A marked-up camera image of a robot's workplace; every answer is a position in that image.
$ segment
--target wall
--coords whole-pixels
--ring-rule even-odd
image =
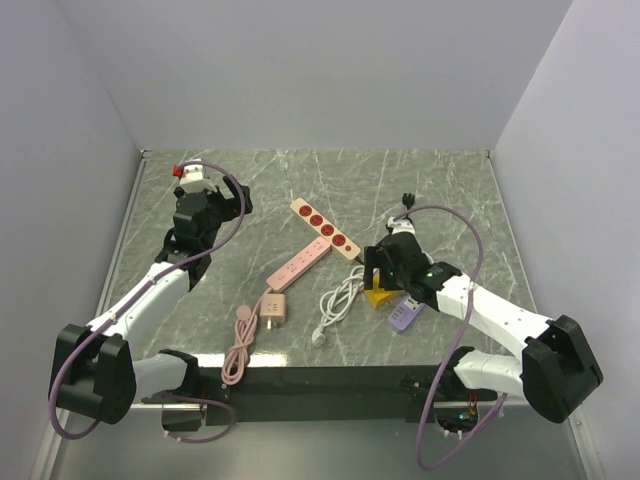
[[[27,478],[57,332],[95,312],[134,144],[50,0],[0,14],[0,465]]]
[[[604,371],[586,402],[608,477],[637,478],[640,4],[576,0],[495,169],[534,296],[579,320]]]
[[[570,0],[58,0],[145,148],[493,148]]]

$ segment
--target white plug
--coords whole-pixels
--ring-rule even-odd
[[[322,333],[323,328],[318,326],[311,334],[311,343],[314,347],[321,347],[327,341],[327,336]]]

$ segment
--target yellow box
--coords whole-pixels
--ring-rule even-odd
[[[367,299],[369,299],[371,305],[373,305],[373,308],[380,308],[382,305],[386,305],[396,297],[397,293],[395,291],[388,292],[378,288],[379,282],[380,279],[378,278],[378,275],[374,275],[373,289],[364,291],[364,294],[367,296]]]

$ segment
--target purple remote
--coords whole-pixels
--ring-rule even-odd
[[[396,332],[403,333],[423,308],[424,303],[418,303],[407,295],[389,315],[389,324]]]

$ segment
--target marble tabletop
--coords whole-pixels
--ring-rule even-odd
[[[403,210],[404,192],[415,193],[417,205],[454,207],[473,221],[485,245],[479,283],[523,308],[533,308],[487,152],[432,150],[153,151],[143,160],[107,305],[135,285],[160,250],[175,207],[171,167],[191,158],[216,163],[249,185],[254,211],[235,238],[214,254],[206,277],[156,332],[134,348],[135,359],[172,348],[197,354],[201,365],[221,365],[233,344],[238,306],[253,306],[267,277],[316,237],[289,208],[298,197],[362,248],[386,234],[387,218]],[[428,211],[416,214],[414,223],[422,248],[436,260],[472,270],[477,247],[462,222],[445,212]],[[218,238],[229,228],[225,224]],[[251,366],[439,363],[461,322],[424,309],[405,333],[395,333],[387,317],[402,295],[374,310],[359,294],[345,321],[325,330],[325,345],[311,345],[311,333],[320,319],[320,296],[340,285],[353,266],[331,252],[289,287],[287,321],[274,330],[260,325]],[[463,344],[505,353],[473,328]]]

